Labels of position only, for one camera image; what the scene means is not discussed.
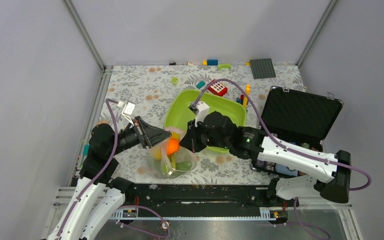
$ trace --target clear plastic bag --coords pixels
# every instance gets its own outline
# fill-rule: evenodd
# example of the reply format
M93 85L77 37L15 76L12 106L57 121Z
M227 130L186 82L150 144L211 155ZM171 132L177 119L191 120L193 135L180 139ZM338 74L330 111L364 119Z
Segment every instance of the clear plastic bag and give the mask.
M178 138L179 141L185 136L184 131L175 127L167 127L165 130L170 131L172 138ZM170 139L166 139L149 150L144 172L151 177L174 179L197 166L196 155L184 147L180 147L175 153L167 155L169 141Z

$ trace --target green toy block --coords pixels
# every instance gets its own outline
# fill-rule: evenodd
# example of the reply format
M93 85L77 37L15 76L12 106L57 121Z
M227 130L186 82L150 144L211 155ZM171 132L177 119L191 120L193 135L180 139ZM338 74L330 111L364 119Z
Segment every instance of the green toy block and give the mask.
M171 79L171 83L174 84L174 85L177 85L178 82L179 82L179 79L178 79L177 77L173 77L173 78Z
M232 69L232 65L230 63L219 64L218 70L220 70L220 69Z

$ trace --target white wall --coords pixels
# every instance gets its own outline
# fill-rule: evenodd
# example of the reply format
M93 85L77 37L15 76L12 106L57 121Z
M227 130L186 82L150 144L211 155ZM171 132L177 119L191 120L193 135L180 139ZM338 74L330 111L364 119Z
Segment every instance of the white wall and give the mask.
M296 63L329 0L74 0L109 65Z
M0 240L39 239L99 76L62 1L0 0Z
M384 239L384 1L340 1L301 73L311 92L345 102L326 144L371 174L372 185L351 200L364 239ZM352 186L364 181L352 174Z

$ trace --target toy orange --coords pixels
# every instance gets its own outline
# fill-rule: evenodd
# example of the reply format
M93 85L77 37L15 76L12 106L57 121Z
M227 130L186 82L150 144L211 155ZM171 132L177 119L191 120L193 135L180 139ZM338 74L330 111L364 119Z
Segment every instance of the toy orange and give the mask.
M180 149L179 140L174 137L170 137L167 147L167 155L172 155Z

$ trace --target floral pattern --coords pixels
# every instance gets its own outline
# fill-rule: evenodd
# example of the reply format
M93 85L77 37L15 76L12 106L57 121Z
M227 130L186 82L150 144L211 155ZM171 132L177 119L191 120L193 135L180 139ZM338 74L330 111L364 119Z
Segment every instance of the floral pattern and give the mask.
M161 66L114 66L108 85L106 98L118 101L131 101L136 104L133 116L141 116L147 123L163 127L166 114L181 91L197 89L200 82L212 79L230 79L240 86L251 85L250 98L263 110L271 86L288 87L304 91L303 81L297 66L275 65L275 78L253 79L249 66L233 65L231 69L217 70L217 66L198 65L161 65ZM178 78L178 84L172 84L172 78ZM239 90L230 83L225 98L235 101L240 96ZM257 116L248 105L247 126L258 126ZM113 105L120 130L126 125L121 116L121 108ZM110 112L104 104L99 121L113 126ZM148 152L139 147L132 147L115 159L120 163L114 177L123 177L135 183L155 184L268 184L271 176L264 172L250 169L250 160L238 159L230 154L221 154L210 150L197 153L197 166L194 170L175 179L156 179L146 174L143 165Z

